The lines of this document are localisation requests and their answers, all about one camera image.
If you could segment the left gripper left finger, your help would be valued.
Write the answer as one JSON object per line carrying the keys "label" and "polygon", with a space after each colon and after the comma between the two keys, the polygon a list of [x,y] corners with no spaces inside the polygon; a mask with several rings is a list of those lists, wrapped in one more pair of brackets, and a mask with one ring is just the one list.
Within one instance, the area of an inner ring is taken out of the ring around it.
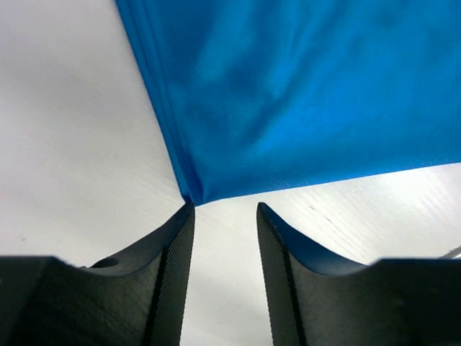
{"label": "left gripper left finger", "polygon": [[1,258],[3,345],[178,345],[194,206],[91,267],[52,256]]}

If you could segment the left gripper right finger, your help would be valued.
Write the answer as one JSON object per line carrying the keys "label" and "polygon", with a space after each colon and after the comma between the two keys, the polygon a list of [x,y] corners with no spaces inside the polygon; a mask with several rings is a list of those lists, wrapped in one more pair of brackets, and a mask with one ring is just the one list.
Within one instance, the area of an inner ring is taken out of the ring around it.
{"label": "left gripper right finger", "polygon": [[267,204],[257,232],[275,345],[458,345],[460,261],[347,259]]}

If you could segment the blue cloth napkin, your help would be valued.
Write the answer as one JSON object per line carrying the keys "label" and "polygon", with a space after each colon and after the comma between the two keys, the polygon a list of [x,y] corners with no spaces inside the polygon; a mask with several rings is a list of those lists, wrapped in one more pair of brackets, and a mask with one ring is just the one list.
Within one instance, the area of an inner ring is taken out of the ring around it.
{"label": "blue cloth napkin", "polygon": [[196,205],[460,161],[458,1],[119,1]]}

